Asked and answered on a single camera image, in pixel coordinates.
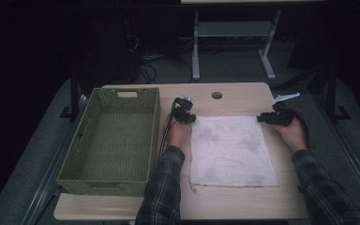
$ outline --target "plaid shirt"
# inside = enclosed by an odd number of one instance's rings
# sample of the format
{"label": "plaid shirt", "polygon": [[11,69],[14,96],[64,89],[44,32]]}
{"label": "plaid shirt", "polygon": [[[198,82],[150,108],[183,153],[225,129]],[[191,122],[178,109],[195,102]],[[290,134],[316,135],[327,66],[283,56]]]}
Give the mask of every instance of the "plaid shirt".
{"label": "plaid shirt", "polygon": [[311,152],[297,151],[292,162],[312,224],[360,224],[359,208]]}
{"label": "plaid shirt", "polygon": [[136,224],[180,224],[180,172],[184,154],[169,146],[144,193]]}
{"label": "plaid shirt", "polygon": [[[183,152],[169,146],[145,191],[136,224],[180,224]],[[312,224],[360,224],[360,210],[309,151],[292,156]]]}

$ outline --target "woven basket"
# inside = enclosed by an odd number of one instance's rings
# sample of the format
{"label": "woven basket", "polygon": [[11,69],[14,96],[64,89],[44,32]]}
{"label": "woven basket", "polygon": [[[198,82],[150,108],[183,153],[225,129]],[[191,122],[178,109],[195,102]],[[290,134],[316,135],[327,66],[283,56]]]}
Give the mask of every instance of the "woven basket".
{"label": "woven basket", "polygon": [[159,118],[157,88],[95,89],[57,183],[71,194],[142,196],[157,164]]}

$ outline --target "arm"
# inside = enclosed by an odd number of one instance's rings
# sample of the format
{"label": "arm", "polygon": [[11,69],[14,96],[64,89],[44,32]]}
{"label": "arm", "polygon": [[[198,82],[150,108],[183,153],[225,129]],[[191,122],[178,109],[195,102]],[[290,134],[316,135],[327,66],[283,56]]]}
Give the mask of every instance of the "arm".
{"label": "arm", "polygon": [[312,224],[360,224],[360,210],[341,185],[308,151],[300,121],[272,126],[293,151],[292,162],[301,183]]}
{"label": "arm", "polygon": [[180,172],[185,159],[182,149],[188,146],[190,133],[190,124],[172,124],[167,137],[169,147],[145,190],[136,224],[180,224]]}

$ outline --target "gray carpet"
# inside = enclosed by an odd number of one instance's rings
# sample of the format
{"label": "gray carpet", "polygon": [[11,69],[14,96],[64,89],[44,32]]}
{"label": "gray carpet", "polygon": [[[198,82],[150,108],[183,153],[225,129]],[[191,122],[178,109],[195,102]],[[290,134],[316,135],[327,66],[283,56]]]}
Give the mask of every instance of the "gray carpet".
{"label": "gray carpet", "polygon": [[[199,83],[264,82],[274,86],[302,72],[286,68],[293,44],[275,42],[269,58],[277,79],[269,81],[258,58],[257,49],[260,47],[261,43],[256,42],[244,46],[242,51],[236,49],[217,54],[202,54]],[[184,54],[183,59],[190,64],[190,53]],[[189,80],[190,70],[184,61],[164,59],[149,65],[157,70],[156,83],[186,83]],[[308,81],[309,79],[301,81],[287,91],[275,91],[273,96],[292,94],[295,91],[302,94],[301,97],[291,99],[287,103],[305,116],[310,131],[311,150],[360,207],[360,185],[345,158],[341,144],[331,129],[332,125],[323,119],[320,108],[314,100],[315,97],[308,92]],[[135,83],[145,83],[145,78],[141,76]],[[0,224],[21,224],[55,151],[62,144],[63,137],[71,130],[69,120],[59,118],[63,108],[69,105],[69,82],[66,82],[46,111],[16,170],[1,193]],[[353,99],[351,91],[341,82],[338,83],[337,105],[344,106],[352,118],[352,120],[339,121],[337,126],[344,132],[360,160],[360,108]],[[50,193],[53,193],[55,188],[56,186],[52,186]],[[52,194],[46,197],[45,204],[51,196]],[[52,198],[38,224],[121,224],[119,221],[58,221],[53,217],[57,199],[57,197]],[[289,223],[309,224],[307,220],[289,221]]]}

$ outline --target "white cloth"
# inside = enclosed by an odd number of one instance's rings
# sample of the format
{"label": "white cloth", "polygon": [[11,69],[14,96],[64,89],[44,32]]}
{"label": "white cloth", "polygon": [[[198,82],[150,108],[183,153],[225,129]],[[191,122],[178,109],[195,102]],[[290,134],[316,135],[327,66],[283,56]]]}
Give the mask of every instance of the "white cloth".
{"label": "white cloth", "polygon": [[277,187],[255,116],[197,117],[192,125],[191,187]]}

